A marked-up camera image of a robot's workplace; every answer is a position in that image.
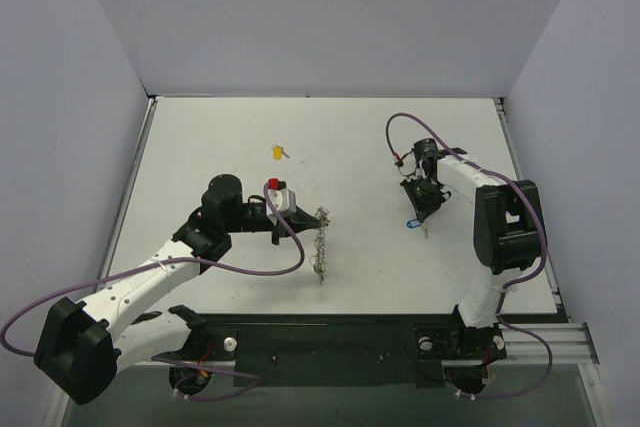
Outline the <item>blue tagged key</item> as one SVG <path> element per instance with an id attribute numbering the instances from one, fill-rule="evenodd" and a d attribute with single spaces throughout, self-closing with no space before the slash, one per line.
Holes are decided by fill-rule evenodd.
<path id="1" fill-rule="evenodd" d="M 420 221 L 418 218 L 410 219 L 406 222 L 406 227 L 410 230 L 420 229 L 423 232 L 424 238 L 429 238 L 429 228 L 426 220 Z"/>

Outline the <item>metal disc keyring holder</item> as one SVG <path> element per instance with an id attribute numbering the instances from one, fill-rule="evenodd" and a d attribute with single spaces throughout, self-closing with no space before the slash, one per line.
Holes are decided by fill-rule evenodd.
<path id="1" fill-rule="evenodd" d="M 310 258 L 314 273 L 318 276 L 319 284 L 323 285 L 326 271 L 326 229 L 330 224 L 329 211 L 320 206 L 314 217 L 319 221 L 316 236 L 314 239 L 315 254 Z"/>

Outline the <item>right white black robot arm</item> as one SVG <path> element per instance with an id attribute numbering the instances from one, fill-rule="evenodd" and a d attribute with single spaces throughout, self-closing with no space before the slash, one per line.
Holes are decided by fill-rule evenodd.
<path id="1" fill-rule="evenodd" d="M 409 228 L 424 228 L 453 194 L 473 208 L 472 244 L 480 270 L 455 308 L 462 322 L 446 333 L 449 349 L 468 356 L 482 345 L 479 328 L 497 324 L 509 283 L 542 257 L 545 232 L 538 189 L 531 181 L 488 173 L 465 151 L 449 153 L 433 138 L 414 143 L 411 155 L 414 172 L 401 182 L 415 212 Z"/>

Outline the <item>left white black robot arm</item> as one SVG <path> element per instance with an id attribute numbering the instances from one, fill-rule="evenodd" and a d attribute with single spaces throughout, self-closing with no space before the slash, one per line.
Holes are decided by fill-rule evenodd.
<path id="1" fill-rule="evenodd" d="M 235 233 L 283 237 L 321 228 L 298 206 L 285 182 L 270 179 L 259 202 L 245 201 L 234 175 L 214 177 L 201 204 L 148 264 L 110 277 L 105 288 L 74 302 L 62 297 L 44 323 L 35 365 L 75 403 L 102 394 L 118 373 L 140 361 L 177 352 L 192 359 L 206 344 L 204 331 L 174 313 L 143 320 L 146 311 L 178 286 L 219 267 Z"/>

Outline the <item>yellow tagged key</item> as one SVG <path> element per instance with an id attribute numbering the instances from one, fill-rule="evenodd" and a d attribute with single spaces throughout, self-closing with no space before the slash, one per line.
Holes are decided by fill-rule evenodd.
<path id="1" fill-rule="evenodd" d="M 286 153 L 285 149 L 281 145 L 274 144 L 272 146 L 273 158 L 276 161 L 281 161 L 283 159 L 289 159 L 290 156 Z"/>

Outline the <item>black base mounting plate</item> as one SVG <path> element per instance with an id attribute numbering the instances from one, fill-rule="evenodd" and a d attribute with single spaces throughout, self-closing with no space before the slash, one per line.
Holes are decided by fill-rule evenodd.
<path id="1" fill-rule="evenodd" d="M 476 386 L 506 358 L 498 327 L 467 328 L 453 315 L 196 314 L 177 361 L 230 361 L 267 387 Z"/>

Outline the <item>aluminium frame rail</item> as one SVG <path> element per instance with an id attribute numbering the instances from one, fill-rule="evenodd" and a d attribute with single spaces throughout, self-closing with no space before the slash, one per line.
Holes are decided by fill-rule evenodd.
<path id="1" fill-rule="evenodd" d="M 586 323 L 517 325 L 517 330 L 502 327 L 507 359 L 514 365 L 545 365 L 548 351 L 532 334 L 550 348 L 554 365 L 599 364 L 591 332 Z"/>

